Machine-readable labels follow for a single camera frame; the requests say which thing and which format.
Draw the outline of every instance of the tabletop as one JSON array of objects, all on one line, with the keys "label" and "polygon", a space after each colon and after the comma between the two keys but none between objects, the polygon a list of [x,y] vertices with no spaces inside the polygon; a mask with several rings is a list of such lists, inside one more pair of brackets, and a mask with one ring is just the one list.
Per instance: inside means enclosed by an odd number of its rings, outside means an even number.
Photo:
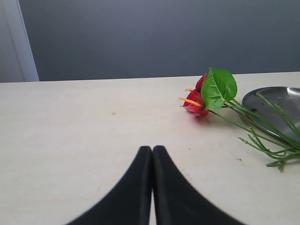
[{"label": "tabletop", "polygon": [[[142,145],[164,145],[187,180],[241,222],[298,224],[300,165],[266,167],[272,159],[238,139],[246,132],[181,108],[198,79],[1,83],[0,224],[69,222],[111,190]],[[260,87],[300,87],[300,72],[235,79],[239,101]]]}]

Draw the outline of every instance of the heart-shaped leaf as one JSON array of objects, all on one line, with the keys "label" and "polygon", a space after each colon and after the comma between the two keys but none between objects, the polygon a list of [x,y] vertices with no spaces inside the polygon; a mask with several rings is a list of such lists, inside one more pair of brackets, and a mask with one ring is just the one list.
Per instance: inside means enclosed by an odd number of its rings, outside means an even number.
[{"label": "heart-shaped leaf", "polygon": [[210,68],[201,88],[202,99],[209,110],[221,108],[235,98],[238,87],[233,75],[224,69]]}]

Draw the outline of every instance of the flower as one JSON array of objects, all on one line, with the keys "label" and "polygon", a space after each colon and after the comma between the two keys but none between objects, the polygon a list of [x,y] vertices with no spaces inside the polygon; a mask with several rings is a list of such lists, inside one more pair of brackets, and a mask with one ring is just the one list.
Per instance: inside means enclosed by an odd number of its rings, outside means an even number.
[{"label": "flower", "polygon": [[207,109],[203,109],[204,102],[201,96],[201,87],[204,80],[207,78],[207,75],[208,74],[205,74],[203,77],[201,77],[201,79],[197,82],[195,89],[185,89],[185,91],[190,91],[187,98],[179,98],[185,101],[182,107],[185,108],[188,112],[197,113],[201,116],[207,115],[209,113]]}]

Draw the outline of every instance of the black plastic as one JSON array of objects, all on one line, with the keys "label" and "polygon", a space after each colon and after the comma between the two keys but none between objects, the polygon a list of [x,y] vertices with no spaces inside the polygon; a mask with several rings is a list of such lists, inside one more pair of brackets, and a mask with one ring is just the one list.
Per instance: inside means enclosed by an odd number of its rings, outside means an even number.
[{"label": "black plastic", "polygon": [[154,148],[153,163],[157,225],[242,225],[189,184],[164,146]]},{"label": "black plastic", "polygon": [[68,225],[148,225],[151,173],[152,151],[150,147],[143,146],[117,185]]}]

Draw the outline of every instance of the silver tray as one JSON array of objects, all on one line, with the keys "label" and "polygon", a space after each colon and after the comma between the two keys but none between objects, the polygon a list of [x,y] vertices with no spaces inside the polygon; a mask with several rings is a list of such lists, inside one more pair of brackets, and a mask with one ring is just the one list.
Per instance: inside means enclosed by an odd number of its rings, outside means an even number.
[{"label": "silver tray", "polygon": [[[266,87],[253,90],[246,94],[242,100],[242,105],[247,109],[252,110],[256,114],[260,115],[262,118],[266,119],[268,122],[272,123],[277,129],[282,133],[300,141],[298,137],[280,118],[275,110],[271,108],[262,98],[260,98],[257,93],[262,94],[268,101],[273,105],[277,103],[281,106],[286,113],[291,117],[294,124],[298,129],[300,129],[300,88],[290,88],[290,87]],[[264,124],[260,123],[258,120],[254,119],[261,126],[270,131]]]}]

